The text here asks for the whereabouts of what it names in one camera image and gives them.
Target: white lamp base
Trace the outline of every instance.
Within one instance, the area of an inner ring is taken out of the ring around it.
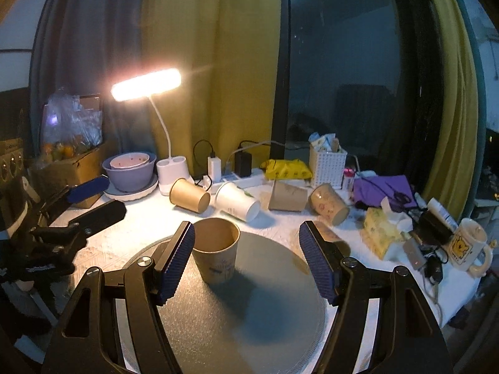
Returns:
[[[187,177],[186,180],[190,183],[194,184],[194,178],[191,176]],[[161,195],[165,195],[166,197],[170,196],[170,190],[172,188],[172,185],[175,183],[175,181],[171,184],[166,184],[166,185],[159,185],[159,191]]]
[[[159,190],[163,195],[170,195],[172,185],[179,179],[185,178],[194,184],[189,174],[187,159],[184,156],[169,157],[156,163],[159,178]]]

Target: white storage basket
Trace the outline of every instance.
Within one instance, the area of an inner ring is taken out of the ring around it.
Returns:
[[[312,187],[330,183],[333,188],[341,188],[347,152],[341,147],[338,152],[317,152],[310,146],[308,165],[313,173]]]

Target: power strip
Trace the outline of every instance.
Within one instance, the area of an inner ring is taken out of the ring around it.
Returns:
[[[245,189],[250,187],[256,187],[257,185],[262,185],[266,181],[266,178],[264,171],[259,168],[251,169],[251,176],[249,177],[239,177],[236,173],[232,172],[229,175],[223,175],[221,177],[221,181],[219,181],[218,183],[213,183],[211,185],[209,193],[215,194],[220,188],[220,186],[228,181],[233,182],[239,188]],[[210,186],[210,179],[207,176],[205,176],[203,178],[203,188],[207,190],[209,186]]]

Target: yellow bag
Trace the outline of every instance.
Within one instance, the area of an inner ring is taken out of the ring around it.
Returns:
[[[308,166],[299,159],[295,160],[267,160],[260,168],[265,170],[268,180],[307,180],[312,178]]]

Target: purple bowl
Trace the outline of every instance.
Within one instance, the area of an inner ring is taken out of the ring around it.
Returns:
[[[153,175],[156,155],[150,152],[144,153],[149,155],[149,162],[134,168],[124,170],[111,168],[111,160],[119,155],[109,157],[102,162],[102,168],[106,170],[109,180],[111,180],[111,183],[118,190],[123,192],[138,192],[149,183]]]

